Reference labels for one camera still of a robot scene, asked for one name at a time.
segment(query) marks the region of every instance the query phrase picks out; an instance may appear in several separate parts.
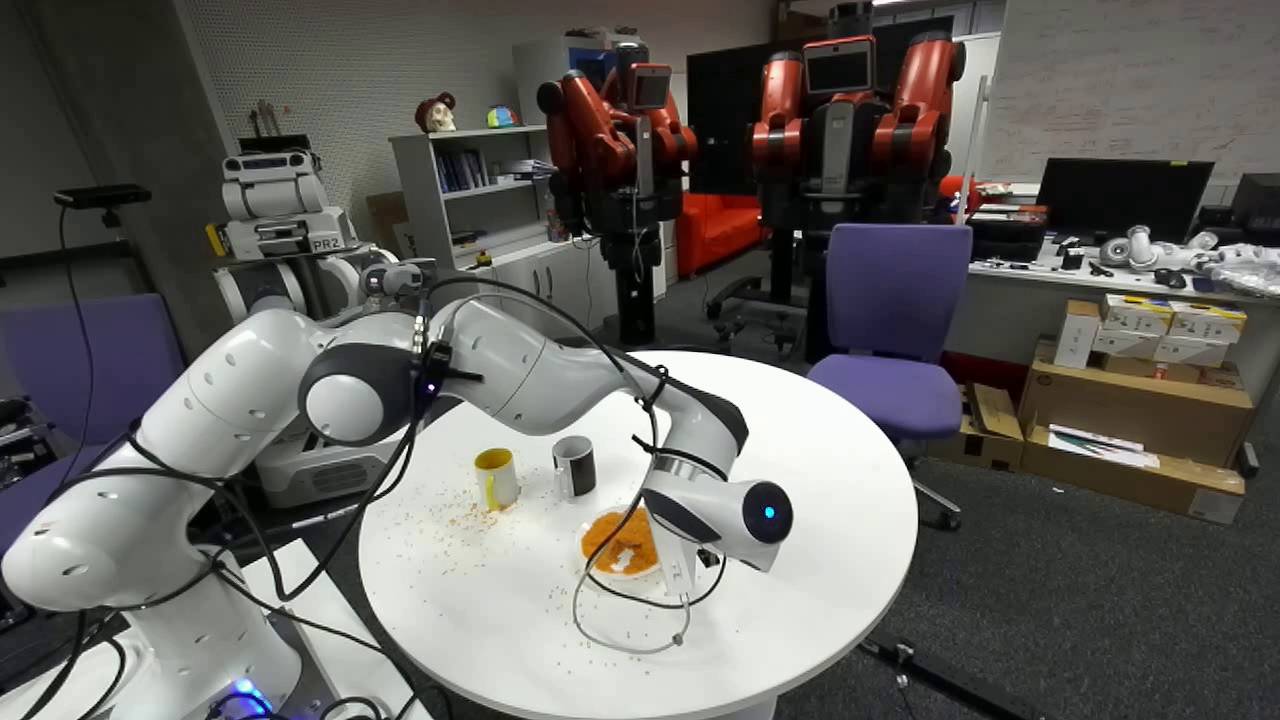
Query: white box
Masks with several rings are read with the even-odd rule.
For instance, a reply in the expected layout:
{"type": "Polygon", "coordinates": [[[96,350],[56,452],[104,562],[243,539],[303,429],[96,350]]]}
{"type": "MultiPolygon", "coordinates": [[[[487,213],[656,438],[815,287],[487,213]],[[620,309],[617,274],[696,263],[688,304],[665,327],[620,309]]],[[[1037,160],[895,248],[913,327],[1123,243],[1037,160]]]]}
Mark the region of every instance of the white box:
{"type": "Polygon", "coordinates": [[[1239,342],[1248,310],[1220,309],[1220,304],[1185,304],[1173,298],[1173,327],[1166,334],[1198,334],[1220,342],[1239,342]]]}
{"type": "Polygon", "coordinates": [[[1110,332],[1135,332],[1135,334],[1165,334],[1173,325],[1173,309],[1152,294],[1119,294],[1109,292],[1109,315],[1103,327],[1110,332]]]}
{"type": "Polygon", "coordinates": [[[1203,334],[1165,334],[1157,342],[1157,365],[1194,365],[1194,369],[1223,369],[1232,342],[1203,339],[1203,334]]]}
{"type": "Polygon", "coordinates": [[[1165,332],[1123,332],[1123,327],[1103,325],[1092,334],[1092,350],[1152,359],[1159,339],[1165,339],[1165,332]]]}
{"type": "Polygon", "coordinates": [[[1099,327],[1099,309],[1087,298],[1069,298],[1065,327],[1054,332],[1051,365],[1087,369],[1092,334],[1099,327]]]}

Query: shelf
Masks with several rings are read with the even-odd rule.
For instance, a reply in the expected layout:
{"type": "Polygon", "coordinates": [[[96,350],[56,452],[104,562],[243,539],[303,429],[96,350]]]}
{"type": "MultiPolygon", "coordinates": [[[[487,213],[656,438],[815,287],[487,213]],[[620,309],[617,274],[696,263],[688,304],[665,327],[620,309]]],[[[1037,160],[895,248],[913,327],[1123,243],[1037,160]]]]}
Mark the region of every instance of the shelf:
{"type": "Polygon", "coordinates": [[[452,203],[452,200],[466,200],[466,196],[495,196],[495,192],[514,192],[514,187],[530,187],[530,181],[510,181],[510,185],[478,185],[478,187],[462,187],[462,192],[442,192],[442,203],[452,203]]]}
{"type": "Polygon", "coordinates": [[[431,144],[448,144],[448,141],[530,137],[530,130],[546,130],[546,123],[514,123],[514,128],[455,128],[455,130],[427,130],[427,141],[431,141],[431,144]]]}
{"type": "Polygon", "coordinates": [[[487,231],[487,236],[477,236],[471,243],[452,243],[452,259],[455,259],[455,267],[471,267],[478,251],[501,259],[501,256],[518,256],[518,251],[539,248],[539,243],[546,243],[546,224],[542,219],[518,224],[518,226],[509,226],[509,231],[487,231]]]}

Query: black cable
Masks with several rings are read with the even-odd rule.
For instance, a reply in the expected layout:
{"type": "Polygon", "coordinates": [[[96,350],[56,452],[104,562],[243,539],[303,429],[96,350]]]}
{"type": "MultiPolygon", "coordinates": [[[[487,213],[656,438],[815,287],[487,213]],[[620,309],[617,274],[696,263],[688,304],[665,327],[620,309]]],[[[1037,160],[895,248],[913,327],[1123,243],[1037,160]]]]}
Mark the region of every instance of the black cable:
{"type": "Polygon", "coordinates": [[[112,683],[104,688],[104,696],[96,704],[88,704],[88,710],[79,720],[90,720],[96,710],[104,710],[104,704],[116,696],[121,679],[124,679],[124,668],[128,668],[128,651],[116,636],[106,636],[112,651],[116,651],[116,676],[112,683]]]}
{"type": "Polygon", "coordinates": [[[893,679],[893,683],[895,683],[895,696],[903,698],[908,720],[914,720],[914,704],[908,696],[908,683],[900,683],[900,679],[893,679]]]}
{"type": "Polygon", "coordinates": [[[357,524],[363,518],[363,508],[379,495],[379,488],[387,483],[393,466],[401,462],[401,455],[412,452],[412,432],[405,432],[405,438],[397,445],[393,461],[383,462],[383,477],[358,495],[358,508],[345,518],[345,526],[337,530],[337,539],[318,550],[317,568],[291,589],[291,590],[281,590],[281,601],[296,601],[303,595],[318,577],[325,568],[331,562],[331,556],[349,543],[349,536],[357,530],[357,524]]]}
{"type": "Polygon", "coordinates": [[[338,696],[338,698],[325,704],[318,720],[331,720],[331,710],[338,710],[338,707],[367,707],[367,720],[383,720],[383,707],[376,707],[376,698],[367,698],[367,696],[338,696]]]}
{"type": "MultiPolygon", "coordinates": [[[[696,455],[696,452],[656,446],[656,413],[652,413],[652,404],[639,404],[639,406],[642,406],[642,416],[647,416],[647,437],[652,437],[652,445],[642,445],[639,437],[630,437],[630,438],[635,438],[642,452],[682,455],[682,461],[696,461],[701,466],[717,472],[719,480],[729,480],[717,462],[706,462],[706,461],[696,455]]],[[[586,584],[595,584],[601,590],[609,590],[609,595],[617,595],[617,601],[642,604],[642,606],[661,606],[661,613],[688,613],[688,606],[713,601],[713,595],[719,590],[724,573],[729,573],[729,556],[724,556],[724,550],[719,550],[717,581],[713,581],[701,595],[691,595],[691,601],[682,601],[682,604],[665,604],[665,601],[630,595],[630,590],[620,590],[620,589],[613,589],[613,584],[605,584],[605,581],[595,577],[595,556],[630,524],[630,516],[639,512],[639,498],[642,498],[642,488],[630,495],[628,512],[620,516],[620,524],[586,550],[579,584],[586,581],[586,584]]]]}
{"type": "MultiPolygon", "coordinates": [[[[562,309],[539,298],[539,294],[529,292],[529,287],[514,287],[514,285],[504,285],[504,279],[491,279],[491,274],[448,274],[448,279],[434,279],[434,285],[425,287],[425,309],[427,309],[427,298],[431,298],[439,287],[455,287],[455,285],[459,285],[459,287],[462,287],[462,285],[471,285],[471,287],[501,287],[501,292],[510,292],[510,294],[529,298],[530,309],[562,318],[562,325],[575,327],[630,389],[635,389],[635,374],[630,374],[624,365],[656,374],[656,379],[661,379],[656,390],[647,390],[647,397],[635,390],[635,400],[639,400],[639,406],[642,406],[642,416],[647,416],[647,432],[652,432],[652,445],[639,438],[639,446],[642,446],[642,452],[665,452],[665,455],[682,455],[682,461],[717,472],[719,480],[729,480],[729,477],[724,477],[713,461],[702,461],[702,455],[691,455],[691,452],[678,452],[678,446],[656,446],[656,416],[652,416],[652,404],[656,404],[656,397],[667,389],[667,369],[647,369],[647,365],[639,365],[639,359],[630,359],[630,357],[613,350],[609,342],[595,339],[595,332],[586,332],[586,327],[584,327],[575,315],[569,315],[562,309]]],[[[628,526],[628,518],[635,516],[635,508],[639,508],[639,493],[630,495],[624,518],[620,518],[620,524],[593,547],[593,556],[584,560],[584,581],[593,581],[595,589],[605,589],[605,590],[617,595],[617,601],[630,601],[630,604],[647,604],[647,606],[691,606],[691,604],[702,604],[702,601],[719,589],[719,581],[724,581],[724,568],[729,568],[724,556],[719,556],[719,573],[717,573],[713,589],[701,590],[701,595],[688,601],[688,604],[656,604],[656,601],[647,601],[647,595],[630,595],[630,590],[609,589],[609,584],[593,573],[595,556],[628,526]]]]}
{"type": "Polygon", "coordinates": [[[331,622],[318,622],[318,619],[306,619],[306,617],[296,617],[296,613],[289,613],[289,606],[281,606],[281,604],[261,601],[261,595],[255,595],[252,589],[243,589],[241,577],[233,577],[222,562],[216,568],[216,577],[220,577],[233,590],[241,590],[246,604],[263,606],[263,613],[273,613],[273,617],[283,617],[283,619],[291,619],[291,622],[303,622],[303,628],[338,636],[338,638],[349,638],[349,644],[358,644],[358,649],[393,660],[393,655],[387,655],[379,644],[373,644],[373,638],[358,638],[358,636],[352,636],[352,633],[345,633],[345,628],[331,628],[331,622]]]}
{"type": "MultiPolygon", "coordinates": [[[[194,483],[194,488],[220,493],[220,483],[208,480],[208,477],[183,477],[183,472],[164,472],[164,466],[96,466],[96,472],[79,477],[75,483],[112,480],[112,477],[156,477],[156,480],[194,483]]],[[[198,568],[198,573],[194,573],[190,581],[183,581],[181,589],[160,590],[160,595],[146,595],[145,604],[134,604],[134,606],[116,606],[116,613],[160,606],[160,604],[183,595],[186,589],[203,584],[208,577],[212,577],[212,562],[198,568]]]]}
{"type": "Polygon", "coordinates": [[[75,267],[72,267],[72,256],[68,256],[68,206],[56,213],[56,251],[65,259],[65,279],[68,279],[68,294],[72,294],[72,310],[75,310],[75,327],[79,327],[79,350],[85,350],[85,416],[79,416],[79,437],[72,438],[75,452],[72,452],[72,461],[65,462],[65,477],[59,477],[59,483],[68,483],[68,477],[79,462],[85,437],[88,437],[88,425],[90,425],[90,400],[96,400],[96,350],[90,350],[90,334],[88,334],[88,325],[85,325],[85,298],[79,298],[75,267]]]}
{"type": "Polygon", "coordinates": [[[401,704],[397,720],[405,720],[412,710],[412,704],[417,704],[417,690],[401,704]]]}
{"type": "Polygon", "coordinates": [[[75,617],[72,655],[68,655],[65,668],[45,683],[45,690],[39,690],[34,704],[23,710],[23,720],[34,720],[34,717],[56,698],[56,690],[65,690],[68,676],[75,673],[75,665],[79,665],[79,655],[85,655],[85,644],[88,644],[88,613],[75,617]]]}
{"type": "Polygon", "coordinates": [[[719,477],[719,480],[729,480],[724,477],[724,466],[717,466],[713,461],[702,461],[702,455],[691,455],[691,452],[682,452],[682,446],[661,446],[661,445],[642,445],[639,437],[630,437],[647,455],[678,455],[678,461],[691,461],[691,462],[701,462],[702,472],[713,472],[713,477],[719,477]]]}
{"type": "Polygon", "coordinates": [[[387,488],[373,493],[373,504],[383,498],[383,495],[393,495],[393,493],[405,483],[408,462],[412,462],[412,446],[417,446],[417,445],[405,446],[405,461],[401,461],[401,466],[397,466],[397,480],[393,480],[387,488]]]}

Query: small cup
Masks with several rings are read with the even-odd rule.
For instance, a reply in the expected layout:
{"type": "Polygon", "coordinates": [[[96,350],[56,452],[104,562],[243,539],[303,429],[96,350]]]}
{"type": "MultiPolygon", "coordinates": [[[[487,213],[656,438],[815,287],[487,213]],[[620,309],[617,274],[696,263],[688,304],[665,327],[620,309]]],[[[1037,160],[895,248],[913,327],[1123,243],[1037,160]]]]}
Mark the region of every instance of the small cup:
{"type": "Polygon", "coordinates": [[[584,437],[557,438],[552,466],[562,498],[586,495],[595,488],[593,438],[584,437]]]}
{"type": "Polygon", "coordinates": [[[509,446],[484,446],[477,455],[478,498],[487,512],[504,512],[514,504],[514,455],[509,446]]]}

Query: yellow cup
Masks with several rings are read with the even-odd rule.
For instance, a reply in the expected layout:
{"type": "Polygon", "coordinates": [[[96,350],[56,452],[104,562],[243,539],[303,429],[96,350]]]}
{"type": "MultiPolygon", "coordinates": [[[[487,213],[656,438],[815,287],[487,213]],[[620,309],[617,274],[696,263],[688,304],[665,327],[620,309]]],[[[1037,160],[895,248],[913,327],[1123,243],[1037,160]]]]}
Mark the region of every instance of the yellow cup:
{"type": "Polygon", "coordinates": [[[514,455],[509,446],[484,446],[477,455],[478,498],[487,512],[504,512],[514,504],[514,455]]]}

